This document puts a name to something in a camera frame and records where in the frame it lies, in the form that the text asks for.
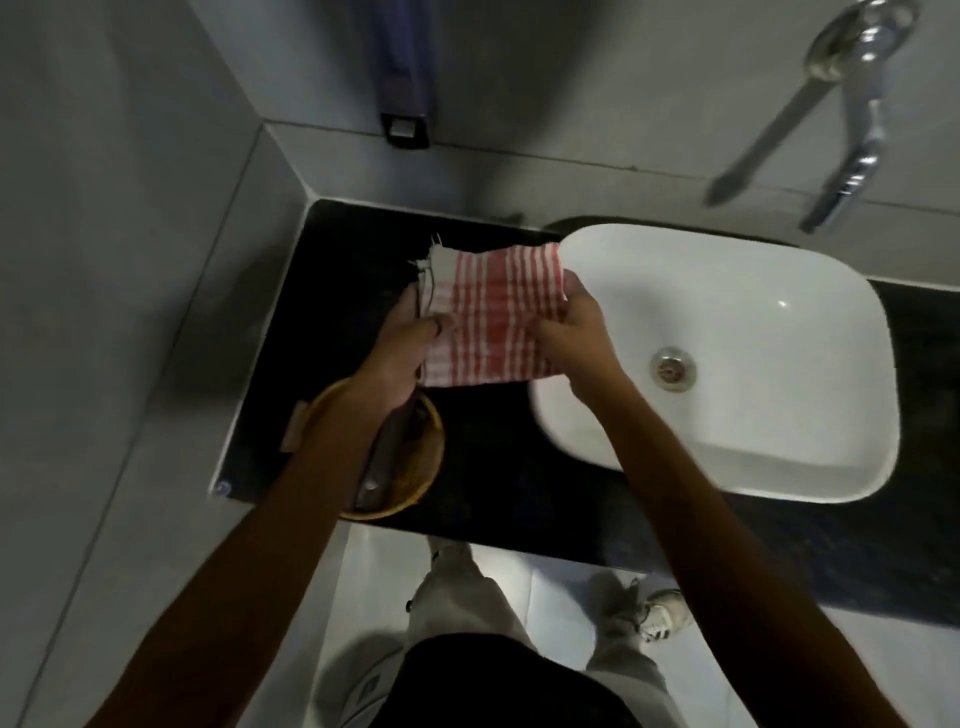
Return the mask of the person's right forearm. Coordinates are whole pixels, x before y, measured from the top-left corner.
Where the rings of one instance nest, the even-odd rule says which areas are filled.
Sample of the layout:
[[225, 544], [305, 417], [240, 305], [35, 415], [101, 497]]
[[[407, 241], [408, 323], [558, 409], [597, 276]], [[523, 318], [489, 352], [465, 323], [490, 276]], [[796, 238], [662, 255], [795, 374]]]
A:
[[775, 569], [621, 371], [572, 375], [717, 664], [762, 728], [908, 728], [816, 601]]

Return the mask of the person's black shirt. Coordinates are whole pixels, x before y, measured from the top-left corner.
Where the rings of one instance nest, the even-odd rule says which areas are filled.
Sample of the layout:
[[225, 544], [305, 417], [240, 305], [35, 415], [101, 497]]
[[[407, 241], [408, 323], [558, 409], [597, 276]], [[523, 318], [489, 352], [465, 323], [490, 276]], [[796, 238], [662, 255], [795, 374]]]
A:
[[429, 637], [405, 655], [369, 728], [642, 728], [590, 677], [510, 637]]

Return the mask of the white ceramic wash basin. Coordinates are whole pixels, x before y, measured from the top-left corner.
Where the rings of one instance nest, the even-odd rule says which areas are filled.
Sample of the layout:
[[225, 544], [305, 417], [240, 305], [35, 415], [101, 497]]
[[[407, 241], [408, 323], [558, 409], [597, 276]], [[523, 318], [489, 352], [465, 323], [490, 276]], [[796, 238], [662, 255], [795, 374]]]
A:
[[[559, 256], [630, 380], [719, 489], [846, 504], [891, 479], [894, 347], [866, 277], [807, 249], [641, 224], [585, 226]], [[691, 390], [654, 383], [663, 347], [696, 360]]]

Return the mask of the person's left hand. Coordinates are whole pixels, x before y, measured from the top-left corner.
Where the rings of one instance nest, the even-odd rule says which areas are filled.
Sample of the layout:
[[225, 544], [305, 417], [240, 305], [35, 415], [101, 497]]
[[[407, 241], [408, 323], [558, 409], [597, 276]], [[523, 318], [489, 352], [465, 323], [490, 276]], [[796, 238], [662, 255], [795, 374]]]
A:
[[423, 318], [420, 311], [419, 285], [411, 283], [387, 314], [370, 353], [347, 385], [350, 394], [382, 419], [410, 398], [431, 349], [457, 329], [453, 317], [452, 333], [429, 346], [417, 346], [414, 322]]

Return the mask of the person's beige trousers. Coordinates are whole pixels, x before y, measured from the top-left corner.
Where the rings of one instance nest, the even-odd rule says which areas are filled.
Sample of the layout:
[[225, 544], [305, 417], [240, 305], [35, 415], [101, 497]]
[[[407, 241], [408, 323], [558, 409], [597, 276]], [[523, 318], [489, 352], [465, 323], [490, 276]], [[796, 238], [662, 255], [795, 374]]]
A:
[[[498, 583], [476, 564], [469, 544], [430, 538], [428, 546], [431, 564], [410, 602], [405, 655], [429, 638], [486, 634], [511, 638], [546, 658]], [[614, 593], [596, 622], [594, 651], [584, 669], [573, 671], [613, 691], [641, 728], [686, 728], [659, 667], [643, 653], [643, 642], [628, 633], [629, 586], [612, 580]]]

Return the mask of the person's right white sneaker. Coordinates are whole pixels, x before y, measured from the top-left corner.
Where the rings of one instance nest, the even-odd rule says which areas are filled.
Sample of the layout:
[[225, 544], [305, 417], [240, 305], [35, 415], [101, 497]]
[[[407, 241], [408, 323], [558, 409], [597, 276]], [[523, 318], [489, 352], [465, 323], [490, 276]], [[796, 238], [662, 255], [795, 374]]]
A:
[[628, 590], [628, 633], [642, 643], [650, 645], [664, 642], [693, 624], [693, 614], [678, 588], [647, 591], [643, 587], [642, 579], [637, 578], [630, 582]]

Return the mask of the chrome wall faucet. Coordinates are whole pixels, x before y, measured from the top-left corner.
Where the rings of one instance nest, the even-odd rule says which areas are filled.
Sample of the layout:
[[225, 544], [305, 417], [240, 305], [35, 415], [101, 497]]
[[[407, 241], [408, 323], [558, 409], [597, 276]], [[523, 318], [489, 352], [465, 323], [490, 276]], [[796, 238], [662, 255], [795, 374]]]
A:
[[714, 178], [703, 204], [713, 209], [735, 200], [773, 152], [837, 89], [846, 151], [798, 228], [810, 236], [845, 213], [881, 166], [886, 146], [886, 67], [920, 17], [919, 0], [856, 0], [845, 7], [811, 42], [803, 61], [806, 82], [738, 160]]

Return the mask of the person's left forearm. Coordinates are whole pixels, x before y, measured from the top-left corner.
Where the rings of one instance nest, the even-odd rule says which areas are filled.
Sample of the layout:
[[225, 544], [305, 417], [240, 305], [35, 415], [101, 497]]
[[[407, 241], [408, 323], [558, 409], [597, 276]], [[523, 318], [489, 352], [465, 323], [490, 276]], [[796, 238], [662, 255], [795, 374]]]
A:
[[263, 501], [150, 628], [84, 728], [235, 728], [276, 658], [387, 417], [414, 378], [355, 374]]

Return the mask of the wall soap dispenser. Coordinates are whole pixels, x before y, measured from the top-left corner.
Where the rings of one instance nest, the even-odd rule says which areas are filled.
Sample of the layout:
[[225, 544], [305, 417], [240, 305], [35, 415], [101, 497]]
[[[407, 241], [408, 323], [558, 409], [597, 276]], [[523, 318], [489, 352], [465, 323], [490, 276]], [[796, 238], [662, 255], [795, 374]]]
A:
[[426, 0], [368, 0], [368, 56], [388, 144], [427, 150], [437, 103]]

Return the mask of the metal sink drain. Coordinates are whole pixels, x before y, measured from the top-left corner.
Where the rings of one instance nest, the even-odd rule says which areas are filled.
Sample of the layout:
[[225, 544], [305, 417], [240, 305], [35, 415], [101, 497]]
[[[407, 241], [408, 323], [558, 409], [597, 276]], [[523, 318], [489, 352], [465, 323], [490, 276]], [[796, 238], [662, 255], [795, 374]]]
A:
[[688, 392], [698, 380], [696, 360], [677, 346], [664, 346], [656, 351], [650, 360], [649, 371], [654, 384], [671, 393]]

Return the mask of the person's right hand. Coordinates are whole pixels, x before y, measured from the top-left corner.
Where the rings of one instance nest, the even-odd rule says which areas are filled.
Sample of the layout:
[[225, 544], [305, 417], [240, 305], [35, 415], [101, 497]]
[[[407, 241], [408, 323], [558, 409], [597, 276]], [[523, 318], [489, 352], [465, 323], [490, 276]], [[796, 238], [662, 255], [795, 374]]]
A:
[[534, 321], [557, 321], [570, 327], [572, 346], [569, 356], [545, 359], [567, 377], [577, 399], [594, 407], [630, 381], [619, 362], [597, 300], [570, 270], [563, 271], [562, 290], [565, 300], [559, 319], [531, 314], [526, 328], [534, 337]]

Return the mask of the red white checked cloth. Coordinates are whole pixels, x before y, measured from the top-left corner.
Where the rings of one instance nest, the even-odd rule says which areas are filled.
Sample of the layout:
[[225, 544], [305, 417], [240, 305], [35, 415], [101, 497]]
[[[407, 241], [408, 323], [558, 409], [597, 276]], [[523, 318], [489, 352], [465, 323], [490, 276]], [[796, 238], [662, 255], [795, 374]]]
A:
[[560, 243], [467, 252], [444, 246], [434, 233], [416, 267], [420, 316], [451, 315], [459, 324], [430, 346], [420, 386], [527, 383], [556, 375], [526, 321], [558, 321], [565, 311]]

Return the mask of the round wooden tray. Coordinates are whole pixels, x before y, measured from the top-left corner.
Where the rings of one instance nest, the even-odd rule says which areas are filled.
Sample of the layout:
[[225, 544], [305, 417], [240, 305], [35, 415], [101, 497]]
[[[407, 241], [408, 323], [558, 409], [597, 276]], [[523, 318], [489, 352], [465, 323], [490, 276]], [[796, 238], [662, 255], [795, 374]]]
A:
[[342, 510], [342, 519], [364, 522], [394, 516], [420, 501], [436, 480], [445, 455], [446, 431], [439, 411], [425, 391], [416, 389], [414, 393], [418, 394], [414, 417], [393, 472], [387, 506], [371, 514], [354, 513], [356, 488]]

